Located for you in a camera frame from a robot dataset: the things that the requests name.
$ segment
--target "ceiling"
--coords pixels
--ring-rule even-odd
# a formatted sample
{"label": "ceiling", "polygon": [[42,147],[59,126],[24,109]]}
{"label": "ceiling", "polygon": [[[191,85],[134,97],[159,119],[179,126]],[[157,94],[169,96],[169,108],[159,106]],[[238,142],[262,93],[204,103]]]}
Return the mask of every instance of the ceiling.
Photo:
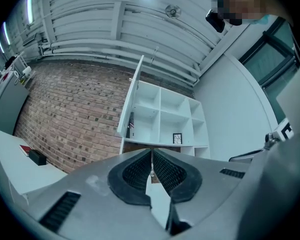
{"label": "ceiling", "polygon": [[[169,5],[180,7],[179,18],[166,15]],[[144,71],[192,87],[243,31],[226,25],[216,32],[205,20],[210,8],[211,0],[32,0],[29,25],[21,0],[6,21],[12,45],[4,46],[20,53],[37,33],[49,57],[84,56],[135,69],[145,55]]]}

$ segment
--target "ceiling light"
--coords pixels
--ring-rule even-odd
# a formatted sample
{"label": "ceiling light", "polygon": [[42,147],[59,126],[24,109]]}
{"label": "ceiling light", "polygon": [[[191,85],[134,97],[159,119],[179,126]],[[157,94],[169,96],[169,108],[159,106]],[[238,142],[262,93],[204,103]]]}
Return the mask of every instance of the ceiling light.
{"label": "ceiling light", "polygon": [[28,14],[28,22],[31,24],[34,21],[32,14],[32,0],[26,0],[26,12]]}
{"label": "ceiling light", "polygon": [[10,40],[9,40],[9,37],[8,37],[6,22],[3,23],[3,30],[4,30],[5,39],[8,43],[8,45],[10,45]]}
{"label": "ceiling light", "polygon": [[5,51],[4,51],[4,49],[2,48],[1,42],[0,42],[0,49],[1,49],[1,52],[4,54]]}

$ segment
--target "brick wall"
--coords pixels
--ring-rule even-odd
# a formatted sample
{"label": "brick wall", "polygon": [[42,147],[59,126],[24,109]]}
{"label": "brick wall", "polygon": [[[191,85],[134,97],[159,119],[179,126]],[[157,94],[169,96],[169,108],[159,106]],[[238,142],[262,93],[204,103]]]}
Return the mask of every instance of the brick wall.
{"label": "brick wall", "polygon": [[[81,61],[42,61],[14,135],[64,172],[119,154],[117,127],[133,70]],[[142,81],[193,97],[193,92],[143,73]]]}

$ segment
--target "white shelving unit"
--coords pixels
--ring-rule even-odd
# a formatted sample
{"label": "white shelving unit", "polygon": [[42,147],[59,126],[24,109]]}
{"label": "white shelving unit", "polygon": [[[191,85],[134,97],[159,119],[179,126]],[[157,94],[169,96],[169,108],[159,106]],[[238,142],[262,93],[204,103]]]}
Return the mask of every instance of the white shelving unit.
{"label": "white shelving unit", "polygon": [[[155,146],[182,147],[184,153],[210,158],[205,115],[199,101],[168,89],[139,81],[143,57],[123,106],[118,132],[123,141]],[[126,138],[131,112],[133,135]],[[182,134],[174,144],[173,134]]]}

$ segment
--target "black vent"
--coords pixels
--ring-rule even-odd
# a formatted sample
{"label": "black vent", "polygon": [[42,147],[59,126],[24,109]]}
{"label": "black vent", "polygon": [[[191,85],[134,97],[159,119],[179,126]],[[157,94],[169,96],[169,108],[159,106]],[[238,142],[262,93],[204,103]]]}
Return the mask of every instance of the black vent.
{"label": "black vent", "polygon": [[146,193],[147,180],[151,171],[151,153],[131,163],[124,169],[122,177],[126,183],[138,191]]}
{"label": "black vent", "polygon": [[231,177],[236,177],[236,178],[239,178],[239,179],[242,179],[246,174],[245,172],[230,170],[230,169],[226,169],[226,168],[222,169],[220,171],[220,173],[225,174],[225,175],[229,175]]}
{"label": "black vent", "polygon": [[171,191],[181,184],[186,176],[186,170],[172,163],[157,151],[153,154],[153,167],[165,191],[170,196]]}
{"label": "black vent", "polygon": [[80,196],[77,193],[65,193],[40,220],[40,224],[53,232],[57,232],[76,205]]}

